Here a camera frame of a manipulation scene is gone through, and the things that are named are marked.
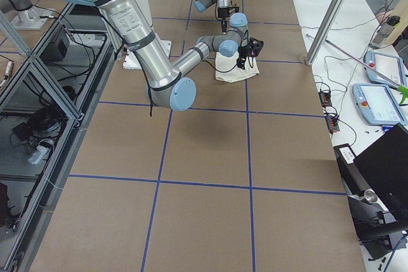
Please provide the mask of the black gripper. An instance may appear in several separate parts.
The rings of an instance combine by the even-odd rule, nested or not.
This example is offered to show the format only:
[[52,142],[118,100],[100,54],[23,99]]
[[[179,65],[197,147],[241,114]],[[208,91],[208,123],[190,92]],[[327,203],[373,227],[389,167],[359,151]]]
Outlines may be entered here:
[[237,67],[241,68],[242,70],[245,70],[245,63],[246,63],[246,58],[250,56],[251,52],[249,50],[248,45],[245,46],[240,46],[238,48],[238,58],[237,59]]
[[222,33],[227,31],[227,18],[229,17],[229,7],[218,7],[217,8],[217,18],[221,20]]

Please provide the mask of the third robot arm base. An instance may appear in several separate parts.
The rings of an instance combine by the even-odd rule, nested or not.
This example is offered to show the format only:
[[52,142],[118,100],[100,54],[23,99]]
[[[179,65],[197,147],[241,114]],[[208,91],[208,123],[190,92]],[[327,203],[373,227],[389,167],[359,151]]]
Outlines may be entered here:
[[49,18],[49,11],[37,8],[31,0],[1,0],[1,12],[15,11],[17,16],[10,22],[15,29],[40,30]]

